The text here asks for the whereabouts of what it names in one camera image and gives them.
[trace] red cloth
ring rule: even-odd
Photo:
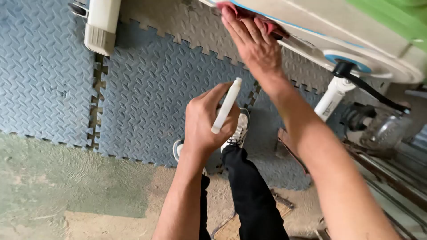
[[[228,7],[229,9],[233,10],[236,13],[236,19],[239,19],[239,20],[242,18],[252,18],[252,19],[258,18],[264,24],[264,28],[267,30],[267,34],[273,33],[272,34],[273,36],[279,35],[283,38],[289,37],[289,34],[281,26],[279,26],[275,21],[269,18],[266,18],[261,14],[236,6],[231,2],[218,2],[216,3],[216,7],[220,11],[222,11],[224,7]]]

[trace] sneaker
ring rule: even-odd
[[[243,147],[243,142],[245,141],[246,134],[248,133],[250,122],[251,122],[251,118],[249,116],[249,111],[246,108],[240,108],[240,115],[239,115],[239,120],[237,121],[236,131],[221,146],[221,152],[228,145],[235,145],[240,148]]]
[[[173,143],[173,157],[175,158],[176,162],[179,162],[179,155],[181,154],[181,150],[183,146],[184,146],[184,139],[179,139]],[[202,174],[205,176],[208,175],[206,168],[203,168]]]

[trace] hand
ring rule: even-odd
[[[221,147],[237,128],[240,109],[236,103],[228,114],[224,125],[218,134],[211,131],[216,119],[216,109],[219,101],[233,82],[220,83],[214,88],[193,98],[185,111],[185,141],[181,155],[197,155],[206,161],[209,155]]]
[[[267,35],[258,18],[239,21],[234,12],[224,7],[221,20],[242,60],[263,88],[274,89],[274,80],[286,79],[282,70],[281,48],[272,36]]]

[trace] dusty floor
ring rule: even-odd
[[[0,133],[0,239],[150,239],[175,169],[103,158]],[[290,236],[313,236],[316,189],[276,190],[295,209]],[[228,181],[211,176],[208,231],[233,211]]]

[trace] white spray bottle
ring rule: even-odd
[[[228,93],[225,96],[221,108],[219,109],[219,111],[217,111],[216,119],[211,129],[213,133],[218,134],[221,130],[222,125],[224,124],[225,119],[227,118],[228,113],[230,112],[234,101],[236,100],[237,95],[239,94],[241,85],[242,79],[240,77],[237,77],[236,80],[233,82],[233,85],[231,85],[230,89],[228,90]]]

